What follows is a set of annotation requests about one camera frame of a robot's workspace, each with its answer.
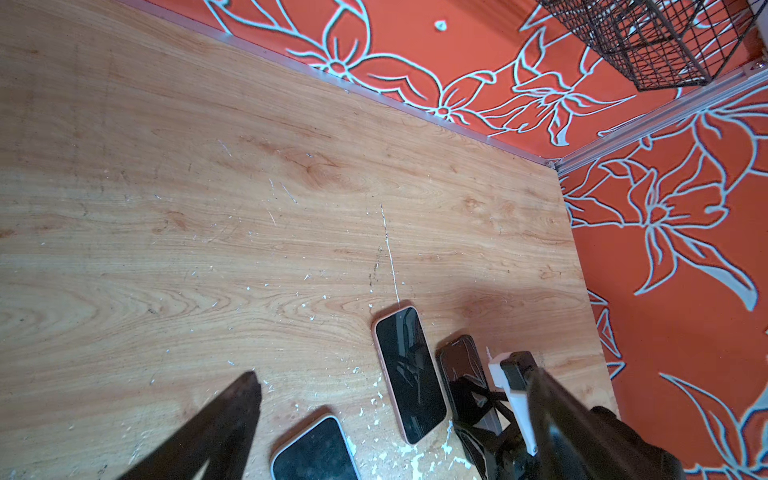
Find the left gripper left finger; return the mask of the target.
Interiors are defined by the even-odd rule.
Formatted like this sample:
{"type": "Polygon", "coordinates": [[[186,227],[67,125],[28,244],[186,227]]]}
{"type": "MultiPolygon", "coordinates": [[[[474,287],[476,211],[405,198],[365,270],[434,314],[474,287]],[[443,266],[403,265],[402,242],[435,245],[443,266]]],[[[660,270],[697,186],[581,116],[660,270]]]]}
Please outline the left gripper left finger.
{"type": "Polygon", "coordinates": [[[260,418],[261,384],[246,371],[124,479],[242,479],[260,418]]]}

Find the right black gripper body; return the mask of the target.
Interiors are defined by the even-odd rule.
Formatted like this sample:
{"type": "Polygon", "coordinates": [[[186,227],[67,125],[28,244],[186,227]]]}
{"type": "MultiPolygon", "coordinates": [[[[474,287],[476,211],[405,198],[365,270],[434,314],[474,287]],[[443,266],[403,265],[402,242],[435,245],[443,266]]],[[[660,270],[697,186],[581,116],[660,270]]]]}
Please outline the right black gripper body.
{"type": "Polygon", "coordinates": [[[538,479],[538,461],[527,452],[514,415],[503,416],[510,423],[499,434],[467,422],[453,422],[467,459],[482,479],[538,479]]]}

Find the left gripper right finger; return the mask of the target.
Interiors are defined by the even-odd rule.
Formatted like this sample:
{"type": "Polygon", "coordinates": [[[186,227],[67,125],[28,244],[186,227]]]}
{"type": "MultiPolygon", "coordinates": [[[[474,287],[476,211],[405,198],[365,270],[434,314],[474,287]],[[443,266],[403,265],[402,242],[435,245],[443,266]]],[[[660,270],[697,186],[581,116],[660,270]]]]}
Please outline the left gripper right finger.
{"type": "Polygon", "coordinates": [[[682,464],[605,407],[586,408],[542,368],[527,391],[542,479],[684,479],[682,464]]]}

